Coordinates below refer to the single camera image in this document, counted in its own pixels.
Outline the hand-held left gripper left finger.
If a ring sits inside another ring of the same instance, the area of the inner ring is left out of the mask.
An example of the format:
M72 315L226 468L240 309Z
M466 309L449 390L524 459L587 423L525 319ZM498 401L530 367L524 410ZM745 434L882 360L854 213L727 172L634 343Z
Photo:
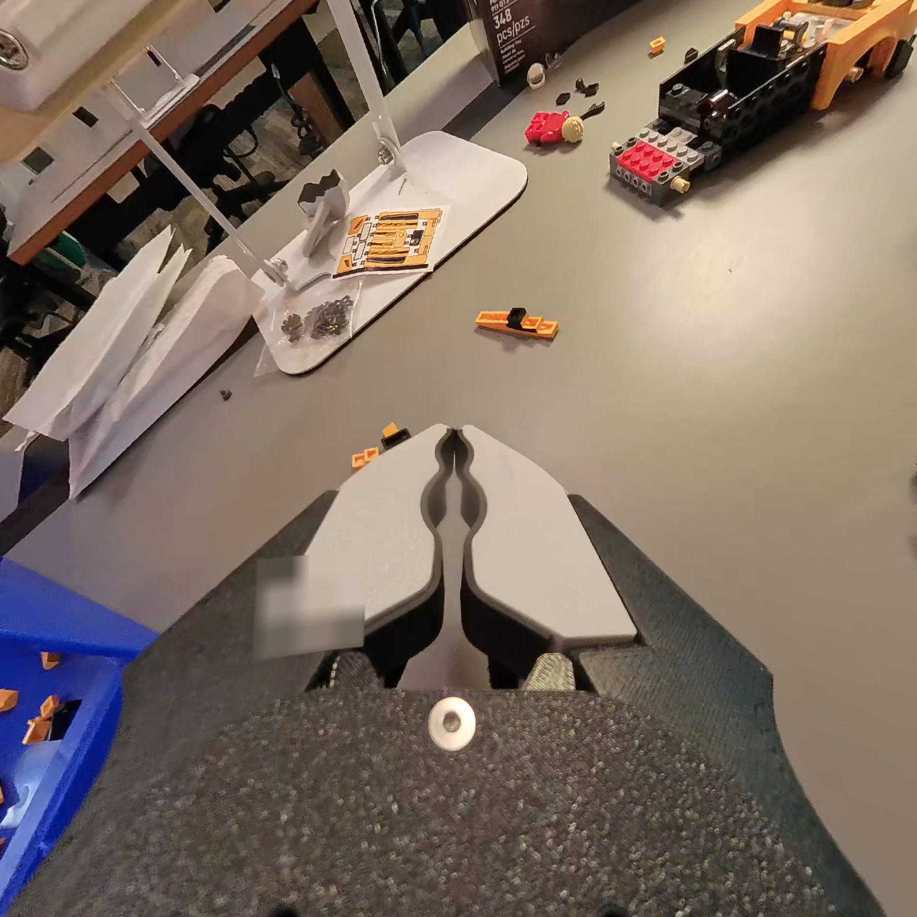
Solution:
M324 649L359 649L398 684L445 612L438 525L453 468L452 428L434 424L339 489L304 553L304 622Z

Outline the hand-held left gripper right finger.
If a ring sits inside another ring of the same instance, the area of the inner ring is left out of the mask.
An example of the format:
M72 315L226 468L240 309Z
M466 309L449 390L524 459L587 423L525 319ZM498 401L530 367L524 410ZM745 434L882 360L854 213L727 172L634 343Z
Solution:
M469 532L460 586L465 636L522 682L545 653L635 643L638 630L565 488L474 426L457 431Z

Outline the orange lego wedge black clip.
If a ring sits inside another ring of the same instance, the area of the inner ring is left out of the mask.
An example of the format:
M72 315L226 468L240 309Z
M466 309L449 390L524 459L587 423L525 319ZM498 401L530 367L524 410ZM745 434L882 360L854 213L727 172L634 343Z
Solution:
M475 326L526 340L552 341L559 331L557 321L531 315L521 306L508 311L481 311L475 319Z

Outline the pile of small lego pieces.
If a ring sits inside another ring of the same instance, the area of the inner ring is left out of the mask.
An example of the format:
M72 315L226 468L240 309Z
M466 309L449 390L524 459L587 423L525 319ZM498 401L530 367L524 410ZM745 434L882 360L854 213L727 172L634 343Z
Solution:
M405 442L410 437L411 434L407 428L400 428L394 423L387 425L383 430L383 436L379 446L366 448L351 456L351 469L356 471L366 467L379 455L391 450L401 442Z

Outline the orange lego bricks heap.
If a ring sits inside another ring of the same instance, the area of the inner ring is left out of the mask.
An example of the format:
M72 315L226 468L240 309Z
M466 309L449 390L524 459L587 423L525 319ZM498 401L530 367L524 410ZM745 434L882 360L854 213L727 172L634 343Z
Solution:
M75 652L50 652L2 642L2 852L24 820L54 755L53 717L75 700L81 667Z

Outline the red lego minifigure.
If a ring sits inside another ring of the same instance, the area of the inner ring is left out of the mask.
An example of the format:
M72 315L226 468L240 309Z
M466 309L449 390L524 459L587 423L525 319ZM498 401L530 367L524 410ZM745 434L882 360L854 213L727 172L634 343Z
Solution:
M538 112L524 131L529 146L545 147L566 143L579 144L584 135L583 118L568 110Z

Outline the black lego set box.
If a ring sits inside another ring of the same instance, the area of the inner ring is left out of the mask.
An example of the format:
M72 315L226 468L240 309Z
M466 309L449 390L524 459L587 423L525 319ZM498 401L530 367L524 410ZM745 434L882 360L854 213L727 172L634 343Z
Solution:
M499 85L525 81L534 63L634 6L633 1L465 1L472 35Z

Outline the black orange lego car chassis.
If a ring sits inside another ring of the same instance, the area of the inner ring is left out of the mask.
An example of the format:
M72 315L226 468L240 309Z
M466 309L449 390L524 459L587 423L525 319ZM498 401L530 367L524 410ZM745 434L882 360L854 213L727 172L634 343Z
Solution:
M609 153L610 178L662 207L842 87L894 79L914 52L913 1L761 2L659 85L656 118Z

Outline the white paper bag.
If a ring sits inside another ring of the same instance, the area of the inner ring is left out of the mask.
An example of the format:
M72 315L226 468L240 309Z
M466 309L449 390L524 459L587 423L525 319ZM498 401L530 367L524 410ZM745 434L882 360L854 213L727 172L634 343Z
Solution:
M173 234L166 227L109 281L6 413L6 423L65 441L103 406L154 327L190 256L178 246L166 258Z
M240 337L262 290L228 257L211 258L102 406L69 440L77 498Z

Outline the orange black sticker sheet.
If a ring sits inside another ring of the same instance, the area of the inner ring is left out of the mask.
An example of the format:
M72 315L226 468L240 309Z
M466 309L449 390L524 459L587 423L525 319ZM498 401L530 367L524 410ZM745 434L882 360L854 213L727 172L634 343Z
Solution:
M364 213L350 218L331 277L396 274L433 268L432 251L446 207Z

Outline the blue plastic bin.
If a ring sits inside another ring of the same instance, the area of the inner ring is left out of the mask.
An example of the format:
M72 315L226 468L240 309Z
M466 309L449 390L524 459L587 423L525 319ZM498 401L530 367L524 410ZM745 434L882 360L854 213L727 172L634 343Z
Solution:
M123 674L157 635L8 558L1 565L2 642L75 652L76 699L53 717L54 755L11 845L1 857L6 912L52 851L107 760L123 700Z

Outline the black office chair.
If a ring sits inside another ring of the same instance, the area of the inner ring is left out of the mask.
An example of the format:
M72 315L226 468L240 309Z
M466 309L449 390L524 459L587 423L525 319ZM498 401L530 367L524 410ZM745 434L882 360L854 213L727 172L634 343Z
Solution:
M286 169L293 157L309 162L327 147L306 107L294 100L282 81L276 63L225 104L211 105L201 114L208 143L224 142L220 157L231 181L252 179L252 157L262 156Z

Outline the wooden side table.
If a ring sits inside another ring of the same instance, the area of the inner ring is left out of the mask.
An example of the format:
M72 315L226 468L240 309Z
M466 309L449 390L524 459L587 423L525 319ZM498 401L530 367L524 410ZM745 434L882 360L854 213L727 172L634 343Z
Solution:
M319 2L228 2L205 12L190 2L116 74L111 84L78 103L97 117L87 126L59 123L32 151L51 160L36 174L24 161L2 170L11 224L8 256L26 264L86 209L144 159L124 120L125 100L158 138L174 132L213 96L228 98L227 86L275 38Z

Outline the white box device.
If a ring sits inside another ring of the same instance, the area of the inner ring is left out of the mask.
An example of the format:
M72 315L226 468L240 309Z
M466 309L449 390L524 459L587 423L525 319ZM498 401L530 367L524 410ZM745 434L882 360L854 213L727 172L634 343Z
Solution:
M265 2L2 2L2 108L63 105L97 88L145 45L223 47Z

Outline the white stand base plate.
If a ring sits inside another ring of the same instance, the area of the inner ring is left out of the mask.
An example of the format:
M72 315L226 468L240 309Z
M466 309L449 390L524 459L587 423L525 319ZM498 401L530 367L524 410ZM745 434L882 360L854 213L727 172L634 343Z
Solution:
M307 226L278 252L274 259L286 272L285 286L273 283L262 271L256 273L254 281L264 292L261 303L280 300L308 309L322 299L358 293L353 338L515 203L528 179L520 161L439 131L407 142L402 155L406 176L394 180L381 165L357 183L350 191L347 215L331 227L311 257L302 254ZM331 277L350 218L434 207L446 207L448 216L434 243L432 269Z

